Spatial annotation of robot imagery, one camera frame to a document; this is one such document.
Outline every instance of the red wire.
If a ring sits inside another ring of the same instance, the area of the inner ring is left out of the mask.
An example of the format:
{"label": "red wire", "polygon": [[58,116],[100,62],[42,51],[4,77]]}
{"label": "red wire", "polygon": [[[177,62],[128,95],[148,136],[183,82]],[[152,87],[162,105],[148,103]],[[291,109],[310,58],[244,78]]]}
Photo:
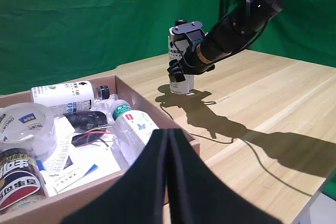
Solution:
{"label": "red wire", "polygon": [[83,134],[90,134],[90,133],[113,134],[113,132],[109,132],[109,131],[87,131],[87,132],[84,132]]}

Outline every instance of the wooden table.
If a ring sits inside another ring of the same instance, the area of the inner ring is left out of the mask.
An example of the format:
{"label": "wooden table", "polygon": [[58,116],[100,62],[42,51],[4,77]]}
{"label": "wooden table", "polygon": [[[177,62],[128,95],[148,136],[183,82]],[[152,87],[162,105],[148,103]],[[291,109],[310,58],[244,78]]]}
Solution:
{"label": "wooden table", "polygon": [[94,76],[120,76],[198,135],[224,183],[297,224],[336,165],[336,68],[245,50],[196,76],[193,95],[174,95],[167,66],[161,55]]}

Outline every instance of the white bottle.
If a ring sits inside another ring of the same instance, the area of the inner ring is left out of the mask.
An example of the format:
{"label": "white bottle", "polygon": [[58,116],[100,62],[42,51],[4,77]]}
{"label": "white bottle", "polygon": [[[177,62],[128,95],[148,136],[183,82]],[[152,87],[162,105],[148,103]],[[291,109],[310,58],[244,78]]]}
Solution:
{"label": "white bottle", "polygon": [[110,97],[108,86],[93,86],[89,81],[78,81],[33,87],[31,101],[50,107],[54,116],[90,110],[96,100]]}
{"label": "white bottle", "polygon": [[[176,20],[175,21],[175,26],[182,25],[182,24],[185,24],[185,23],[187,23],[186,20],[183,20],[183,19]],[[177,39],[181,38],[181,35],[173,34],[172,29],[173,29],[173,27],[171,27],[169,29],[169,44],[168,44],[168,47],[169,47],[169,62],[172,61],[172,60],[181,60],[182,56],[181,56],[180,52],[182,54],[184,54],[187,50],[187,47],[189,46],[189,43],[186,39],[176,41]],[[176,41],[175,44],[179,48],[180,52],[175,47],[175,45],[173,43],[174,41]],[[185,74],[184,78],[185,78],[185,81],[169,82],[170,91],[172,93],[188,94],[194,89],[194,76],[191,75],[191,74]]]}
{"label": "white bottle", "polygon": [[125,100],[116,100],[111,106],[114,140],[131,166],[147,145],[158,126],[143,111],[134,110]]}

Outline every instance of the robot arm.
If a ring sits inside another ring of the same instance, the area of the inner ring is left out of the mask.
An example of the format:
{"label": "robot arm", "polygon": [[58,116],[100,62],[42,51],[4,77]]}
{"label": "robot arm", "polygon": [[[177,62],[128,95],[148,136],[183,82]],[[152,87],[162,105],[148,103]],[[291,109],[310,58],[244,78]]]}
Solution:
{"label": "robot arm", "polygon": [[215,68],[215,63],[231,57],[256,41],[269,20],[281,10],[284,0],[238,0],[235,8],[224,15],[208,34],[202,23],[175,26],[173,33],[189,42],[182,59],[172,60],[168,68],[170,81],[184,81],[184,74],[202,74]]}

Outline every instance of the black bottle cap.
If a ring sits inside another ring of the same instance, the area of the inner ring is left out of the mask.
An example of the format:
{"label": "black bottle cap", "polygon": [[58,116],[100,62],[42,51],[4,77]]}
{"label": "black bottle cap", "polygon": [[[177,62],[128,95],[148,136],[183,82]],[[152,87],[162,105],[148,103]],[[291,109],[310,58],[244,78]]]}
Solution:
{"label": "black bottle cap", "polygon": [[100,86],[101,90],[101,99],[109,99],[110,98],[110,89],[109,86]]}
{"label": "black bottle cap", "polygon": [[186,23],[188,23],[186,19],[175,20],[175,26],[179,26],[179,25],[186,24]]}

